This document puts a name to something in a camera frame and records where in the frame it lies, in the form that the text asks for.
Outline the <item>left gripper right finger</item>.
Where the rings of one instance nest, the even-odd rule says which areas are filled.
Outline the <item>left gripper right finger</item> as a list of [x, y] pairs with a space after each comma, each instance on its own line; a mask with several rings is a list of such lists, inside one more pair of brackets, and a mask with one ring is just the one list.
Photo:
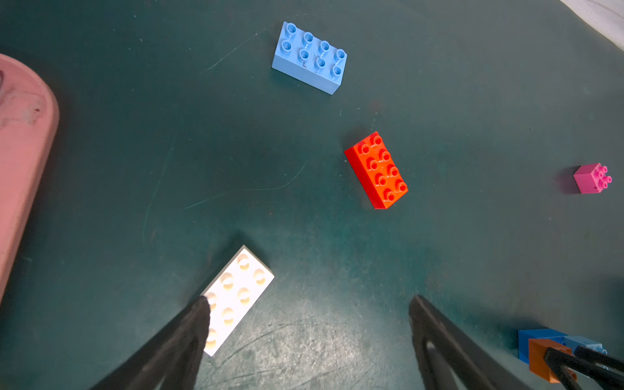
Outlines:
[[527, 389], [425, 297], [409, 304], [412, 343], [426, 389]]

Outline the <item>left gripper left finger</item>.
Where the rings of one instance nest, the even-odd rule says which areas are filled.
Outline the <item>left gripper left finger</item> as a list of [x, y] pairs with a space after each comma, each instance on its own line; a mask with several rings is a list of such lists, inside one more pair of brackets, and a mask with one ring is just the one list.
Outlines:
[[94, 388], [194, 388], [210, 321], [209, 302], [200, 296]]

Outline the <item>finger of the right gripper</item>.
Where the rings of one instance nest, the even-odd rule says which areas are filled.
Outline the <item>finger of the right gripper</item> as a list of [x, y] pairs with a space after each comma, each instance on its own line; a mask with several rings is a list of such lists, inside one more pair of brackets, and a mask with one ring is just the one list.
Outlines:
[[593, 379], [603, 389], [623, 389], [623, 360], [620, 358], [583, 346], [572, 355], [550, 347], [546, 349], [544, 361], [566, 389], [581, 389], [572, 370]]

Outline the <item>light blue small lego brick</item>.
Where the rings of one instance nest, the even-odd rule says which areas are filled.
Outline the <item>light blue small lego brick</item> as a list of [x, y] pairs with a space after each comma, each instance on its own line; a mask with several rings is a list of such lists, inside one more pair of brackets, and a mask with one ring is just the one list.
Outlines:
[[571, 336], [567, 335], [563, 337], [564, 345], [571, 349], [572, 354], [576, 354], [576, 349], [578, 347], [583, 346], [584, 348], [594, 350], [598, 353], [607, 354], [607, 350], [604, 348], [603, 344], [588, 339], [584, 336]]

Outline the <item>orange 2x2 lego brick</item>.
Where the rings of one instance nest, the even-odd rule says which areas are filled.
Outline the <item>orange 2x2 lego brick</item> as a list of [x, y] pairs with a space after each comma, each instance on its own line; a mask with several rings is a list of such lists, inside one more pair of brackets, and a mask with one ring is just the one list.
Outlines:
[[528, 341], [529, 369], [549, 383], [558, 384], [560, 381], [544, 360], [547, 348], [554, 348], [557, 351], [572, 355], [572, 350], [569, 347], [556, 341], [548, 339], [530, 339]]

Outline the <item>white 2x4 lego brick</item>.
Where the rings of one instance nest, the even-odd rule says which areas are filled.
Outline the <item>white 2x4 lego brick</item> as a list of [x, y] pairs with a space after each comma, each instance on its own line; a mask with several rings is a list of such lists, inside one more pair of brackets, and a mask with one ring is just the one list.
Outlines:
[[246, 246], [235, 253], [202, 293], [211, 310], [205, 354], [216, 354], [274, 278]]

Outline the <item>red 2x4 lego brick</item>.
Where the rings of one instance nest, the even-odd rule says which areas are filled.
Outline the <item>red 2x4 lego brick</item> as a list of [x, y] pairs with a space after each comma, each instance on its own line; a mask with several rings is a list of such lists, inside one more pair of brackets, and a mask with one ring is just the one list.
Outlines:
[[390, 208], [409, 191], [383, 142], [374, 132], [344, 152], [376, 210]]

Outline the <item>magenta 2x2 lego brick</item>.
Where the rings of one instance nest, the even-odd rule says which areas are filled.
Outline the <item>magenta 2x2 lego brick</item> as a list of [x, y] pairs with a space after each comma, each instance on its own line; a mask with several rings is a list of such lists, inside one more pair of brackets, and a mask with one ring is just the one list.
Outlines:
[[613, 182], [608, 167], [601, 163], [580, 167], [574, 174], [575, 183], [582, 194], [601, 193]]

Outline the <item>light blue 2x4 lego brick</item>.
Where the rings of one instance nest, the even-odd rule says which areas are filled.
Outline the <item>light blue 2x4 lego brick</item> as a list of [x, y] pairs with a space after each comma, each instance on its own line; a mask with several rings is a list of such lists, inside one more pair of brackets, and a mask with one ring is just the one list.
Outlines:
[[347, 58], [345, 50], [284, 21], [271, 67], [333, 95], [342, 84]]

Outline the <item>green table mat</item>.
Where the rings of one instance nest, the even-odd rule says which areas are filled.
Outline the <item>green table mat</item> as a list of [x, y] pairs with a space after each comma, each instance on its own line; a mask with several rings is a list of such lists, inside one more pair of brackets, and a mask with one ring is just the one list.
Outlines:
[[[347, 53], [333, 95], [271, 67], [284, 21]], [[421, 389], [417, 294], [534, 389], [520, 329], [623, 355], [623, 53], [558, 1], [4, 1], [1, 51], [60, 108], [4, 389], [91, 388], [243, 245], [275, 280], [199, 389]]]

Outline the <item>pink tray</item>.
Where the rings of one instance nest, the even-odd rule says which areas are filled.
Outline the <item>pink tray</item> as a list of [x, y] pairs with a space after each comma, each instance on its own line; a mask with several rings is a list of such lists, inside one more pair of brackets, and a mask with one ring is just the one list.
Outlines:
[[25, 64], [2, 55], [2, 292], [6, 291], [58, 124], [59, 105], [48, 84]]

